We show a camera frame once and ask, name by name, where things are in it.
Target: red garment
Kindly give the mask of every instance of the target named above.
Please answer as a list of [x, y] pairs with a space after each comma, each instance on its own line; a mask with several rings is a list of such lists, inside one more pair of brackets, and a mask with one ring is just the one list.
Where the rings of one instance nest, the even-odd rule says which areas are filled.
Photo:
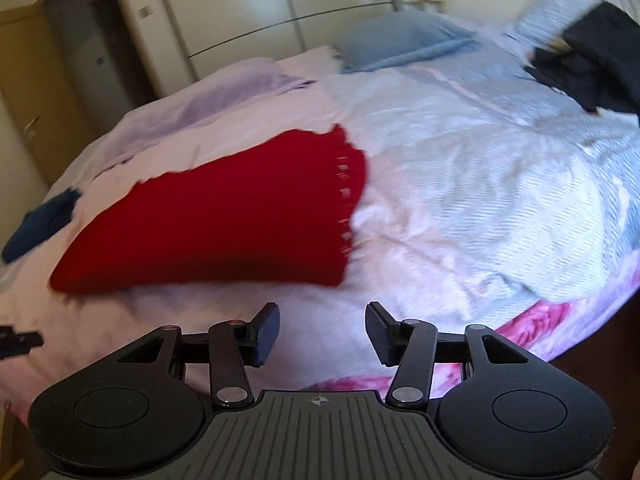
[[337, 286], [365, 179], [364, 153], [340, 126], [284, 132], [136, 184], [77, 236], [50, 286], [75, 294], [196, 281]]

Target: ribbed surface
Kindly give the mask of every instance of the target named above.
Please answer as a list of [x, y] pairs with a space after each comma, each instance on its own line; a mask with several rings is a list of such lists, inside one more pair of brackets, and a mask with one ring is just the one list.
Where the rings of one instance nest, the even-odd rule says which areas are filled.
[[[452, 456], [426, 419], [372, 392], [267, 392], [216, 416], [200, 441], [145, 480], [487, 480]], [[49, 473], [44, 480], [62, 480]], [[596, 480], [589, 472], [576, 480]]]

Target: pillow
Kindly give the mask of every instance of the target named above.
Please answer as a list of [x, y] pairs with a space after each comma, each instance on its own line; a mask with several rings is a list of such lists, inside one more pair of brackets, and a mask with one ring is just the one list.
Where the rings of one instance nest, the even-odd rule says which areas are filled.
[[163, 137], [201, 120], [258, 98], [287, 92], [304, 82], [287, 75], [273, 59], [265, 57], [221, 68], [175, 94], [126, 114], [104, 137], [79, 182], [94, 179], [157, 144]]
[[602, 2], [614, 4], [640, 23], [640, 0], [537, 0], [508, 34], [532, 46], [552, 45]]
[[473, 36], [436, 14], [409, 9], [357, 23], [335, 47], [342, 56], [342, 73], [370, 72], [442, 56]]
[[53, 290], [251, 280], [337, 286], [363, 152], [336, 126], [292, 130], [260, 146], [136, 184], [100, 213], [53, 271]]

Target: dark blue cloth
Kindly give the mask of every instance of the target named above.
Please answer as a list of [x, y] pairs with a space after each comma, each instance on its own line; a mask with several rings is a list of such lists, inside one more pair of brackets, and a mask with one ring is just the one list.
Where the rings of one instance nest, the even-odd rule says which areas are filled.
[[69, 224], [80, 196], [77, 189], [69, 188], [28, 212], [2, 250], [4, 262], [14, 262]]

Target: wooden floor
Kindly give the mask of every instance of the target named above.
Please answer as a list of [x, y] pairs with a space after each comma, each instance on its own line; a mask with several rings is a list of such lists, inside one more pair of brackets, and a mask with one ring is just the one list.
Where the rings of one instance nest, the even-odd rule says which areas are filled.
[[609, 405], [614, 434], [598, 473], [604, 480], [630, 480], [640, 461], [640, 293], [553, 364]]

